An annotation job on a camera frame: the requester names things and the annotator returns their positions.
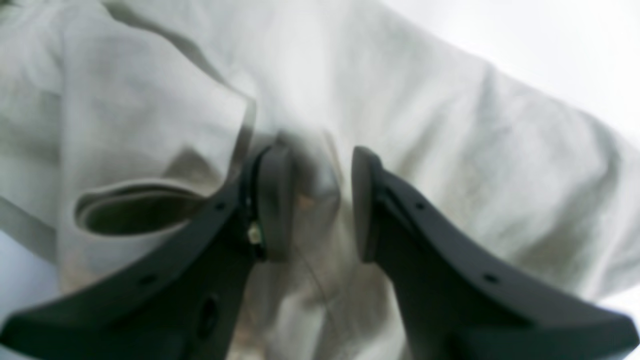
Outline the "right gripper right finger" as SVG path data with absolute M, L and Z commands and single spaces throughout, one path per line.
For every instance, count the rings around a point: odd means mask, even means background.
M 364 146 L 351 184 L 359 257 L 391 281 L 415 360 L 622 360 L 639 345 L 630 317 L 493 256 Z

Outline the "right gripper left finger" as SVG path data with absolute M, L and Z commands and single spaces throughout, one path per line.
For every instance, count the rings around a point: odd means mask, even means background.
M 12 314 L 1 344 L 40 360 L 223 360 L 252 268 L 288 259 L 293 183 L 291 150 L 267 146 L 162 246 Z

